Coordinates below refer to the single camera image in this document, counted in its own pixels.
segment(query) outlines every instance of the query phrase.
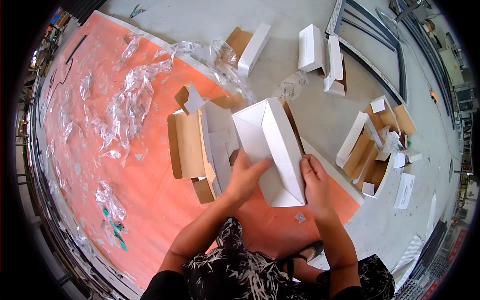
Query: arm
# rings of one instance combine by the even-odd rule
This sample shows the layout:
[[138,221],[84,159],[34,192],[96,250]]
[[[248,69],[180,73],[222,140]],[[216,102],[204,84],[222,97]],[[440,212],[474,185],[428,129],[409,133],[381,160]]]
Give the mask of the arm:
[[258,179],[271,165],[272,159],[268,157],[251,166],[245,151],[241,149],[227,190],[180,231],[158,271],[171,270],[183,274],[183,264],[208,250],[219,234],[220,227],[250,198]]
[[303,155],[300,169],[307,184],[305,197],[324,242],[330,265],[330,298],[351,286],[361,286],[355,247],[332,208],[328,195],[328,175],[314,156]]

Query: yellow tool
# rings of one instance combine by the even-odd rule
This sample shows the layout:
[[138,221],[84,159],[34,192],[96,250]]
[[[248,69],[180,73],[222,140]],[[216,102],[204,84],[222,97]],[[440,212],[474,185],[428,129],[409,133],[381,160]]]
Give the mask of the yellow tool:
[[430,97],[432,97],[432,100],[437,104],[438,98],[432,90],[430,90]]

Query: hand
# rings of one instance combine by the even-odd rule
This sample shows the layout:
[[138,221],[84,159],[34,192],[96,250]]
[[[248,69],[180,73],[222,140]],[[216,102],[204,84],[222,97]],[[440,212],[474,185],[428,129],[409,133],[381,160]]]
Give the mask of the hand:
[[314,217],[330,210],[332,207],[328,196],[328,175],[318,159],[311,154],[302,155],[300,170],[307,184],[305,188],[307,208]]
[[258,184],[258,179],[272,166],[272,162],[271,157],[266,157],[252,166],[243,148],[240,149],[233,164],[232,177],[223,194],[239,204],[238,208],[240,208],[250,198]]

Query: gray floor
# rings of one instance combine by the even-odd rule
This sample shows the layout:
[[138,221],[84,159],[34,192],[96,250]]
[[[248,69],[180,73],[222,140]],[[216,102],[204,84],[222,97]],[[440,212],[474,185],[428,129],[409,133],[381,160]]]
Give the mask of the gray floor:
[[[169,43],[184,40],[208,45],[214,39],[227,38],[235,26],[253,32],[260,22],[270,24],[271,38],[249,78],[257,98],[264,99],[271,96],[273,89],[283,79],[298,70],[299,31],[314,23],[323,32],[334,2],[212,0],[205,4],[205,1],[159,3],[154,0],[110,0],[100,10]],[[386,10],[388,3],[387,0],[357,2],[371,12],[377,6]],[[129,15],[136,4],[140,4],[146,11],[130,19]],[[434,91],[439,91],[433,73],[407,31],[402,26],[399,31],[409,42],[404,46],[409,111],[418,128],[418,132],[409,138],[412,148],[422,152],[423,160],[405,170],[416,176],[408,209],[393,208],[400,178],[400,171],[397,170],[389,175],[379,199],[366,198],[345,226],[359,259],[376,253],[390,269],[398,262],[415,234],[425,238],[434,191],[437,195],[435,222],[441,217],[445,220],[449,218],[458,185],[457,175],[452,177],[451,183],[448,182],[449,164],[452,154],[460,158],[456,132],[451,129],[443,101],[440,99],[437,104],[439,113],[429,96],[427,81]],[[341,25],[340,35],[357,47],[398,87],[398,65],[392,52],[389,53],[384,46],[347,24]],[[427,78],[423,75],[414,52]],[[312,72],[308,74],[310,84],[291,104],[300,134],[332,165],[335,165],[336,153],[358,111],[364,110],[372,99],[387,94],[352,57],[345,55],[345,63],[348,75],[346,98],[325,94],[323,80]],[[455,158],[453,163],[455,169],[458,169],[459,162]],[[313,264],[325,267],[326,261],[322,257]]]

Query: orange mat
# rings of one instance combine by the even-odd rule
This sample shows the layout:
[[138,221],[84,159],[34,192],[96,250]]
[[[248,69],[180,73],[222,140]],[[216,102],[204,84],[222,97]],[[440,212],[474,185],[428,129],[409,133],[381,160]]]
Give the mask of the orange mat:
[[[150,111],[143,121],[138,136],[130,141],[131,151],[125,167],[123,159],[100,157],[103,140],[92,127],[85,126],[84,104],[97,116],[105,117],[108,100],[123,91],[126,73],[152,62],[159,47],[142,38],[135,54],[118,73],[112,67],[127,47],[124,36],[129,30],[94,13],[76,34],[52,66],[57,69],[55,86],[69,67],[64,62],[76,43],[87,35],[73,56],[73,65],[65,85],[60,85],[52,97],[45,124],[47,143],[53,139],[55,152],[53,165],[66,181],[66,201],[82,224],[91,242],[121,272],[129,275],[141,288],[146,288],[158,270],[166,251],[178,232],[194,220],[205,208],[196,198],[188,179],[173,178],[170,164],[167,116],[179,109],[174,95],[188,82],[193,82],[201,96],[214,98],[228,95],[185,62],[175,58],[173,71],[160,73],[152,82],[154,95]],[[80,80],[91,72],[93,76],[91,98],[82,101]],[[59,119],[65,91],[70,91],[70,118],[74,126],[65,145],[61,145],[63,128]],[[113,141],[110,149],[124,150]],[[126,210],[122,234],[128,251],[122,250],[118,240],[95,200],[99,180],[108,182]],[[345,224],[359,205],[333,180],[332,201]],[[299,224],[294,216],[302,211],[307,220]],[[319,238],[312,216],[301,207],[270,208],[260,189],[241,208],[237,216],[243,226],[244,241],[248,249],[263,251],[273,257],[299,250]]]

